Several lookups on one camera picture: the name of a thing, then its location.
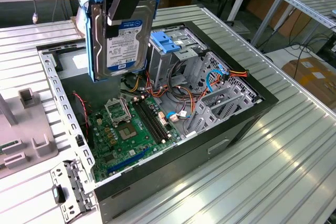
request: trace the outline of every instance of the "white connector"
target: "white connector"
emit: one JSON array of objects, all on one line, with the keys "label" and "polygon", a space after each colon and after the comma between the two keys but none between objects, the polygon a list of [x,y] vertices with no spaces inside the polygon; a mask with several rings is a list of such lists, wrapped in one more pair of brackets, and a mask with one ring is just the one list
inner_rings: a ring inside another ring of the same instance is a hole
[{"label": "white connector", "polygon": [[37,21],[38,21],[38,15],[37,15],[37,13],[34,13],[33,14],[33,23],[36,24]]},{"label": "white connector", "polygon": [[177,122],[179,120],[179,118],[177,117],[176,114],[173,114],[169,117],[170,121],[172,121],[173,123]]}]

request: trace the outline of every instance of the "blue pcie slot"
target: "blue pcie slot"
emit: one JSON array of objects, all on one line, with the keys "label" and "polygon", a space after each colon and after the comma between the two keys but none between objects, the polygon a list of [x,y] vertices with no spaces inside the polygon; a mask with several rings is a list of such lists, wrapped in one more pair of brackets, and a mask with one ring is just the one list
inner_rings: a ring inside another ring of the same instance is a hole
[{"label": "blue pcie slot", "polygon": [[107,169],[107,174],[113,173],[115,170],[119,170],[120,168],[123,168],[124,166],[127,166],[134,161],[137,161],[145,156],[145,153],[149,150],[149,148],[143,150],[142,152],[136,154],[134,157],[130,157],[129,159],[126,159],[125,161],[121,162],[118,165],[114,165]]}]

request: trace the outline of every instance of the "red cable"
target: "red cable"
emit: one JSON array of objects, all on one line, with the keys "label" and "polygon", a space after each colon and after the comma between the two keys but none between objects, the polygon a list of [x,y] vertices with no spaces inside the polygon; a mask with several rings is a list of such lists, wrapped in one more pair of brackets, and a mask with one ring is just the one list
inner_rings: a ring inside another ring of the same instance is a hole
[{"label": "red cable", "polygon": [[89,123],[88,123],[88,115],[86,113],[86,108],[85,108],[85,102],[83,101],[83,99],[77,95],[75,92],[73,93],[80,101],[80,103],[82,104],[82,107],[84,109],[84,115],[85,115],[85,125],[86,125],[86,138],[88,138],[89,136]]}]

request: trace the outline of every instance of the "ram slot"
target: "ram slot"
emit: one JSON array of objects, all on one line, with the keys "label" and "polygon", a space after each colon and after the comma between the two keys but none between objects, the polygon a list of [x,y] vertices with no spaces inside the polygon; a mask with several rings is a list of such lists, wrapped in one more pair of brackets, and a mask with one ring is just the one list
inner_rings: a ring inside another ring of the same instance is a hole
[{"label": "ram slot", "polygon": [[167,134],[163,131],[155,116],[152,115],[152,112],[145,109],[146,105],[144,103],[140,102],[133,106],[157,144],[168,139]]},{"label": "ram slot", "polygon": [[155,115],[153,115],[152,111],[148,108],[147,104],[145,102],[142,102],[140,106],[145,112],[145,114],[150,115],[149,119],[153,122],[153,124],[156,125],[155,129],[160,132],[160,135],[163,137],[163,139],[167,140],[168,136],[166,132],[163,130],[162,125],[157,121]]}]

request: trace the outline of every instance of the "sticker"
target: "sticker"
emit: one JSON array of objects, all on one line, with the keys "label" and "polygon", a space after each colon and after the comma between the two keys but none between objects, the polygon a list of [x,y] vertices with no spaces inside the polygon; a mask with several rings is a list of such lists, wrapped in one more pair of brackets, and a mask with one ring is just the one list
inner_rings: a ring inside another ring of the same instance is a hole
[{"label": "sticker", "polygon": [[72,60],[77,69],[88,67],[88,57],[86,54],[73,56]]},{"label": "sticker", "polygon": [[312,74],[315,75],[315,77],[317,79],[324,79],[325,78],[325,76],[322,73],[320,73],[320,72],[314,72]]},{"label": "sticker", "polygon": [[301,62],[302,63],[302,65],[304,65],[306,68],[313,68],[314,66],[310,63],[310,62],[308,62],[308,61],[303,61],[303,62]]},{"label": "sticker", "polygon": [[118,37],[107,40],[107,67],[117,71],[131,67],[138,58],[137,35],[142,29],[141,20],[122,22]]}]

